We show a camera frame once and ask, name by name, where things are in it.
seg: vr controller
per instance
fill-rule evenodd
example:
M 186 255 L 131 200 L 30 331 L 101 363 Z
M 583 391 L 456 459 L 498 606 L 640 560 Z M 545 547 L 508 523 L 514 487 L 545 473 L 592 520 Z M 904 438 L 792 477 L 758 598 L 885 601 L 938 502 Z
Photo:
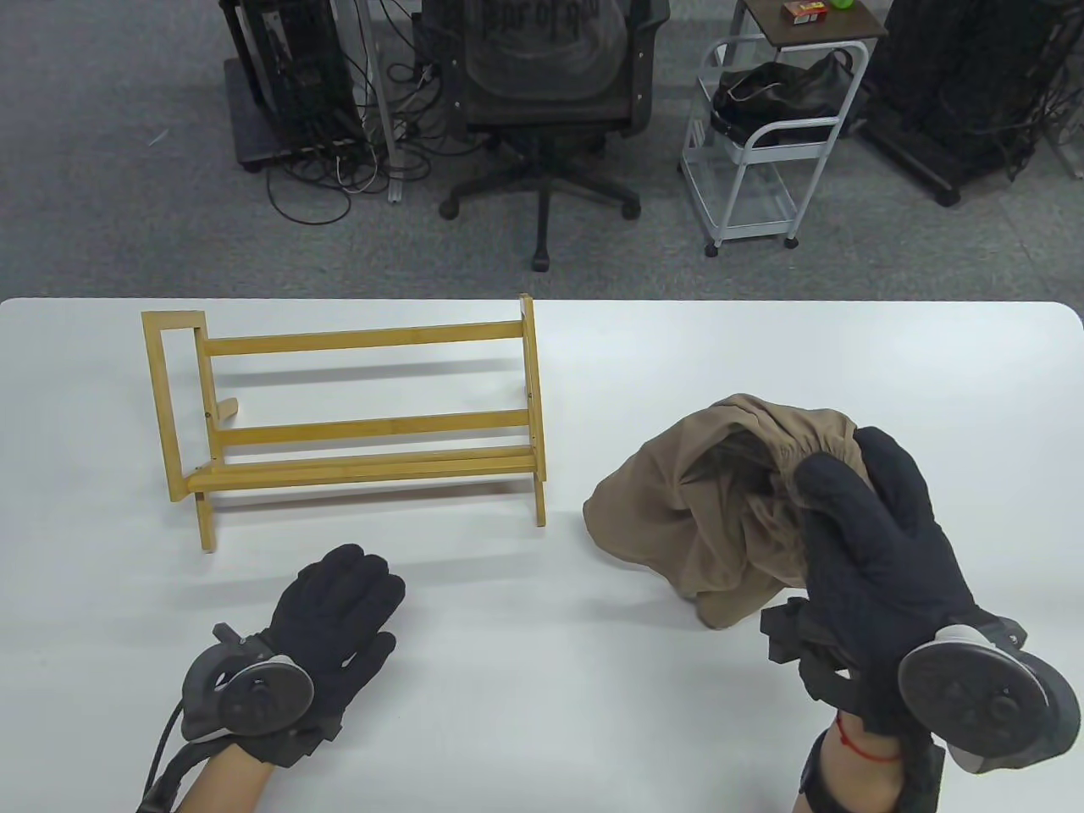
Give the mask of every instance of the vr controller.
M 900 663 L 900 693 L 919 724 L 972 774 L 1028 767 L 1068 751 L 1080 732 L 1080 705 L 1054 667 L 1023 651 L 1024 629 L 978 608 L 952 621 Z M 817 624 L 809 599 L 762 610 L 760 630 L 770 660 L 798 661 L 810 697 L 877 730 L 881 721 L 868 719 L 859 702 L 854 659 Z
M 169 813 L 185 774 L 225 750 L 238 737 L 280 733 L 275 764 L 289 766 L 334 739 L 338 720 L 321 721 L 306 731 L 291 731 L 312 704 L 312 679 L 284 655 L 276 655 L 258 635 L 241 637 L 228 624 L 214 629 L 217 644 L 189 667 L 181 702 L 166 725 L 138 813 Z M 177 718 L 185 745 L 155 778 L 162 750 Z

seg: red string bracelet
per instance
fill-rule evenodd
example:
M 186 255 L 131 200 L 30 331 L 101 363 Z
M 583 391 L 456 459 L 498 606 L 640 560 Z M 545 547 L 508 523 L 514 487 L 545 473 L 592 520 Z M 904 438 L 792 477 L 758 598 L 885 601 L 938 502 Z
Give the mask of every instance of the red string bracelet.
M 896 754 L 895 757 L 875 757 L 872 753 L 866 753 L 865 751 L 863 751 L 861 748 L 854 745 L 854 743 L 851 741 L 850 737 L 847 736 L 847 732 L 843 731 L 843 718 L 838 712 L 836 714 L 836 728 L 839 730 L 839 740 L 864 760 L 869 760 L 870 762 L 880 762 L 885 764 L 889 762 L 898 762 L 901 759 L 899 754 Z

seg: crumpled fabric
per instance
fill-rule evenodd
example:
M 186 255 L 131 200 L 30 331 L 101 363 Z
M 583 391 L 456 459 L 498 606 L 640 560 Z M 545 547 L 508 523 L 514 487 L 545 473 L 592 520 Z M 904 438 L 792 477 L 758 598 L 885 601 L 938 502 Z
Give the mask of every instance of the crumpled fabric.
M 805 586 L 798 464 L 827 452 L 869 477 L 855 425 L 735 395 L 644 443 L 583 504 L 595 544 L 646 565 L 700 620 L 732 627 L 785 588 Z

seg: forearm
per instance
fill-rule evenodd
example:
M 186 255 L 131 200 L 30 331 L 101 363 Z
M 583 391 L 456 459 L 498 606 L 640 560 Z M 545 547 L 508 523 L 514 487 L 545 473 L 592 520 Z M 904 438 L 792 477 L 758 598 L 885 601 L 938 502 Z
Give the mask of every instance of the forearm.
M 892 758 L 900 753 L 900 741 L 892 737 L 867 734 L 862 720 L 840 715 L 848 739 L 870 757 Z M 851 813 L 889 813 L 903 790 L 903 762 L 875 762 L 843 745 L 835 722 L 821 748 L 821 775 L 833 799 Z M 798 797 L 795 813 L 811 813 L 804 797 Z
M 251 813 L 272 771 L 232 745 L 204 765 L 178 813 Z

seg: wooden side table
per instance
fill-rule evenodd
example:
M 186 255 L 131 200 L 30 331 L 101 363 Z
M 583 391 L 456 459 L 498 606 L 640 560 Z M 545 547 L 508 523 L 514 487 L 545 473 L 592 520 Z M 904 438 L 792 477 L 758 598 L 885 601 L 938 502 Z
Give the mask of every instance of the wooden side table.
M 783 0 L 737 0 L 734 16 L 731 17 L 730 35 L 739 37 L 749 17 L 752 17 L 752 22 L 764 34 L 764 39 L 776 51 L 791 46 L 881 39 L 888 36 L 888 30 L 862 0 L 854 0 L 850 9 L 834 8 L 823 22 L 806 25 L 789 25 L 784 20 Z M 746 57 L 738 59 L 738 62 L 748 62 L 750 51 L 746 49 L 751 49 L 752 44 L 754 43 L 741 43 L 737 49 L 727 49 L 723 65 L 731 65 L 735 53 Z

